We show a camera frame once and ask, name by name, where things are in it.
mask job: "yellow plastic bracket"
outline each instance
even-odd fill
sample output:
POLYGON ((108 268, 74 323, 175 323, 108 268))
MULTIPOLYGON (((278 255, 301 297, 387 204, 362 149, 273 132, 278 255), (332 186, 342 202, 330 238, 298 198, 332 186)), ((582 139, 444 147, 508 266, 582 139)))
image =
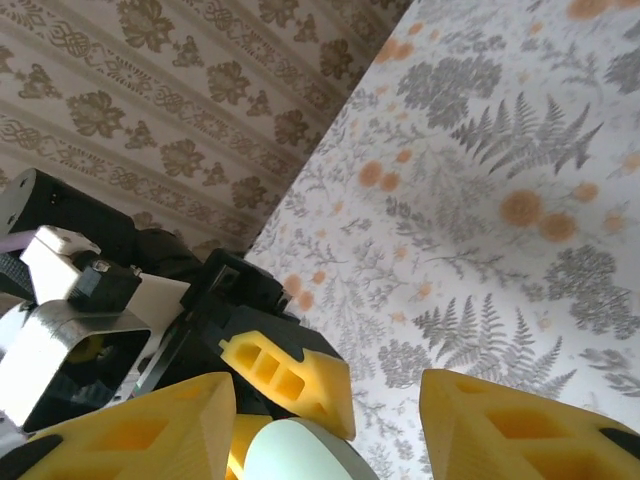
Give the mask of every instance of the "yellow plastic bracket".
POLYGON ((640 462, 599 432, 609 418, 447 370, 422 376, 435 480, 637 480, 640 462))
POLYGON ((236 413, 210 373, 43 430, 63 442, 21 480, 223 480, 236 413))
POLYGON ((221 341, 221 358, 263 395, 337 437, 356 434, 349 366, 338 358, 303 349, 297 362, 260 332, 221 341))
POLYGON ((244 461, 249 445, 262 427, 271 423, 272 420, 269 415, 236 415, 225 480, 244 479, 244 461))

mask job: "beige patterned wallpaper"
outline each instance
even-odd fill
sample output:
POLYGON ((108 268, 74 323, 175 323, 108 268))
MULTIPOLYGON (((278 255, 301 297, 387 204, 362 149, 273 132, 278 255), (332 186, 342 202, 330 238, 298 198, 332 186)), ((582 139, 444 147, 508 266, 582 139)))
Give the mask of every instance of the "beige patterned wallpaper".
POLYGON ((409 3, 0 0, 0 186, 247 247, 409 3))

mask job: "wallpaper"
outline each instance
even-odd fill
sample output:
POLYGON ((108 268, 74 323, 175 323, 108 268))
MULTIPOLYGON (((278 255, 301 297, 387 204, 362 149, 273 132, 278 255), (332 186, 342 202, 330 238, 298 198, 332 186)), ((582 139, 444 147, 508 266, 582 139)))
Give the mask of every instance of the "wallpaper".
POLYGON ((416 1, 248 258, 351 366, 356 449, 429 478, 421 372, 640 429, 640 2, 416 1))
POLYGON ((0 0, 0 187, 37 167, 246 248, 408 4, 0 0))

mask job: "screw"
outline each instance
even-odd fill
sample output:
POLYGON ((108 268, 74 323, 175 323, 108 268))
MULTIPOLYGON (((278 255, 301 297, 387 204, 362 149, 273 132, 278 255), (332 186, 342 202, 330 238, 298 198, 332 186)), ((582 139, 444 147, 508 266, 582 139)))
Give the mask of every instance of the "screw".
POLYGON ((96 272, 104 273, 109 271, 111 265, 109 265, 109 263, 105 262, 104 260, 96 260, 95 262, 93 262, 92 267, 96 272))

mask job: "purple part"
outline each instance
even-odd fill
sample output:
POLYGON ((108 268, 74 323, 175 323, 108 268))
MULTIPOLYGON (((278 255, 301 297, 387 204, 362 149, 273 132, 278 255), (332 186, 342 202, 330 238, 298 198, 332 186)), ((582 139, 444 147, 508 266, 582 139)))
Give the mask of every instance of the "purple part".
POLYGON ((31 240, 33 240, 35 235, 35 230, 10 233, 6 237, 0 239, 0 254, 15 252, 16 250, 24 250, 27 248, 29 243, 31 243, 31 240))

